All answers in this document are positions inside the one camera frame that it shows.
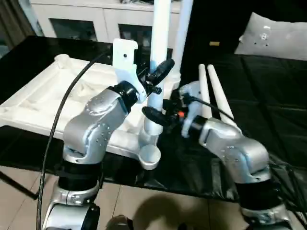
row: white rod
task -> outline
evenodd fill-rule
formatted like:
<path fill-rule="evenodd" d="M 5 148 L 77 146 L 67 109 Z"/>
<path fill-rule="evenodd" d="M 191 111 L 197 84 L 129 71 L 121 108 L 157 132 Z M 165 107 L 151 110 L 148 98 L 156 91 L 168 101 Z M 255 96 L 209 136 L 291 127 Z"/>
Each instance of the white rod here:
<path fill-rule="evenodd" d="M 200 78 L 200 87 L 201 87 L 201 98 L 203 101 L 210 103 L 210 96 L 208 90 L 208 82 L 206 75 L 206 68 L 204 64 L 198 66 L 199 78 Z M 202 105 L 202 116 L 206 118 L 212 117 L 212 110 L 209 106 Z"/>
<path fill-rule="evenodd" d="M 193 0 L 182 0 L 181 2 L 178 31 L 172 55 L 172 59 L 175 61 L 175 65 L 172 69 L 174 73 L 180 73 L 181 61 L 182 61 L 184 46 L 187 39 L 187 32 L 189 28 L 192 6 L 193 6 Z"/>
<path fill-rule="evenodd" d="M 225 113 L 227 113 L 233 118 L 234 116 L 232 114 L 232 111 L 228 104 L 224 90 L 221 86 L 220 80 L 216 74 L 216 71 L 213 65 L 208 65 L 208 73 L 209 73 L 210 81 L 212 84 L 217 107 L 223 110 Z M 229 119 L 227 116 L 223 115 L 222 113 L 220 113 L 220 116 L 221 116 L 221 120 L 224 121 L 225 123 L 228 123 L 230 125 L 237 127 L 236 123 L 233 122 L 231 119 Z"/>
<path fill-rule="evenodd" d="M 168 29 L 171 10 L 171 0 L 154 0 L 153 9 L 153 32 L 150 51 L 150 72 L 155 71 L 157 66 L 166 60 L 168 45 Z M 148 97 L 148 106 L 162 110 L 164 80 L 157 85 L 162 89 L 162 93 L 152 93 Z M 144 130 L 151 136 L 162 133 L 163 127 L 145 118 Z"/>

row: cabinet door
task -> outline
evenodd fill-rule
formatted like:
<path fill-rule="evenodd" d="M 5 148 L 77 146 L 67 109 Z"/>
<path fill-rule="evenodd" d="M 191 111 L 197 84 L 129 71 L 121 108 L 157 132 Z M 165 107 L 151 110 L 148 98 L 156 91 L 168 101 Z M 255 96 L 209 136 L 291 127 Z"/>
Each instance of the cabinet door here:
<path fill-rule="evenodd" d="M 115 38 L 135 40 L 143 48 L 150 49 L 154 13 L 104 9 L 109 42 Z M 168 47 L 173 48 L 176 39 L 179 14 L 172 13 L 168 32 Z"/>
<path fill-rule="evenodd" d="M 46 37 L 108 42 L 103 9 L 32 4 Z"/>

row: white bracket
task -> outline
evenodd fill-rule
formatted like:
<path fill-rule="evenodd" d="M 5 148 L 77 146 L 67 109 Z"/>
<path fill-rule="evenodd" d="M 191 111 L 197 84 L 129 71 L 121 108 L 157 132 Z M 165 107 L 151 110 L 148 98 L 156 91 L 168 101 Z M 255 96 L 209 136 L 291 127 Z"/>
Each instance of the white bracket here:
<path fill-rule="evenodd" d="M 138 44 L 132 40 L 116 38 L 113 41 L 113 67 L 117 75 L 118 82 L 127 81 L 138 91 L 138 102 L 143 103 L 147 94 L 136 75 L 136 64 L 134 64 L 134 50 L 138 49 Z"/>
<path fill-rule="evenodd" d="M 180 95 L 184 95 L 185 93 L 188 93 L 192 97 L 201 98 L 200 82 L 193 81 L 187 85 L 182 86 L 179 90 L 179 93 Z M 201 115 L 201 109 L 202 109 L 202 104 L 200 104 L 199 102 L 192 102 L 191 104 L 189 104 L 188 116 L 185 119 L 182 130 L 181 130 L 181 135 L 184 138 L 189 137 L 189 129 L 192 124 L 192 121 L 197 115 Z"/>

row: orange component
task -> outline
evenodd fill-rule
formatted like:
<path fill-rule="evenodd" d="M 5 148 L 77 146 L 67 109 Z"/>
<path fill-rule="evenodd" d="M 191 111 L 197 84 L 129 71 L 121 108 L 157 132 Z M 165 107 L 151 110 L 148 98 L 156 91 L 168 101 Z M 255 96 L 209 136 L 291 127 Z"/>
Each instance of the orange component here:
<path fill-rule="evenodd" d="M 182 111 L 180 111 L 180 112 L 178 112 L 178 115 L 179 115 L 179 117 L 184 117 L 184 116 L 185 116 L 185 113 L 182 112 Z"/>

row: black fabric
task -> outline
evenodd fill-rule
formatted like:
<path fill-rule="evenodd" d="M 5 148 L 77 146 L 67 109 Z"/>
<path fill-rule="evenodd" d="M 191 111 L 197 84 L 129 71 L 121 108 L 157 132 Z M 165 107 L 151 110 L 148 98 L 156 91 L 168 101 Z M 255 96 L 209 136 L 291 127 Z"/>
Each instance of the black fabric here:
<path fill-rule="evenodd" d="M 4 102 L 53 62 L 58 54 L 91 60 L 110 44 L 69 39 L 29 37 L 0 59 L 3 82 L 0 102 Z M 102 62 L 111 64 L 111 57 Z M 306 88 L 307 62 L 269 57 L 220 55 L 204 57 L 214 64 L 238 126 L 250 138 L 260 141 L 270 152 L 278 174 L 289 181 L 282 166 L 294 166 L 299 181 L 307 188 L 306 173 Z M 183 81 L 196 80 L 198 74 L 182 72 Z M 40 170 L 47 137 L 17 128 L 0 128 L 0 164 Z M 158 141 L 161 161 L 153 171 L 145 171 L 136 160 L 107 153 L 104 179 L 108 182 L 156 190 L 237 200 L 235 185 L 214 155 L 180 130 L 164 132 Z M 47 172 L 55 173 L 62 159 L 63 142 L 54 139 L 47 160 Z"/>
<path fill-rule="evenodd" d="M 189 74 L 182 84 L 198 75 L 198 65 L 205 60 L 234 53 L 252 12 L 274 21 L 307 22 L 307 1 L 194 0 L 181 66 Z M 219 46 L 210 46 L 210 42 L 219 42 Z"/>

